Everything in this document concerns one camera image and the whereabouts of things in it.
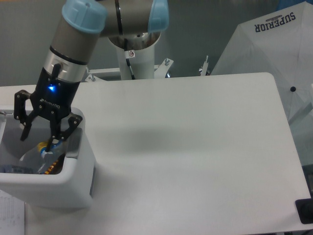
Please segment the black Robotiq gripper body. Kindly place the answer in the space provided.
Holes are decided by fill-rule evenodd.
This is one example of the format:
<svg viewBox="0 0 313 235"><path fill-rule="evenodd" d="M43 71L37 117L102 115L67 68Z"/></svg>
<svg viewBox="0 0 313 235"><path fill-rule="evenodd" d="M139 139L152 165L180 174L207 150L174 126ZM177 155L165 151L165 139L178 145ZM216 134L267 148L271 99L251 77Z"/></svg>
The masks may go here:
<svg viewBox="0 0 313 235"><path fill-rule="evenodd" d="M71 104L79 84L53 78L42 68L35 91L30 95L33 107L29 115L30 121L36 117L45 118L50 121L52 132L60 132L62 119L71 112Z"/></svg>

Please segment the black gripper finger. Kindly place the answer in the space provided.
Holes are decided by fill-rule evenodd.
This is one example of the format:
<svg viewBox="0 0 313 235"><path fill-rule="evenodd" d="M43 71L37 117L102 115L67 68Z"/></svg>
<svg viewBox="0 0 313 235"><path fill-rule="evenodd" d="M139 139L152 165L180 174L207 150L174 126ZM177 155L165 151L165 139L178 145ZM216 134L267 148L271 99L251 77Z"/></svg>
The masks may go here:
<svg viewBox="0 0 313 235"><path fill-rule="evenodd" d="M39 108L35 107L29 115L26 114L25 104L30 99L31 93L20 90L14 95L14 119L18 120L23 126L20 140L24 141L29 135L32 122L39 114Z"/></svg>
<svg viewBox="0 0 313 235"><path fill-rule="evenodd" d="M48 139L48 143L45 149L46 152L51 150L53 140L67 140L68 137L78 127L78 125L83 121L83 117L74 113L70 113L68 115L68 128L66 130L61 130L62 121L57 119L56 113L51 113L49 121L51 137Z"/></svg>

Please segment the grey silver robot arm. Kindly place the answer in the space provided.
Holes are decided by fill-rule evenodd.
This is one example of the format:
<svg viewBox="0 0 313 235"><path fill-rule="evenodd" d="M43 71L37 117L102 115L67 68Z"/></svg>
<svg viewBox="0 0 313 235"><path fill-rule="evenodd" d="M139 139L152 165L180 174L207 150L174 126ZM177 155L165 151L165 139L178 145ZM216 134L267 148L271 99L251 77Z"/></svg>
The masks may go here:
<svg viewBox="0 0 313 235"><path fill-rule="evenodd" d="M67 140L82 122L71 104L100 37L157 33L168 25L165 0L66 1L34 92L21 90L14 97L21 140L27 139L36 117L50 123L47 149L54 140Z"/></svg>

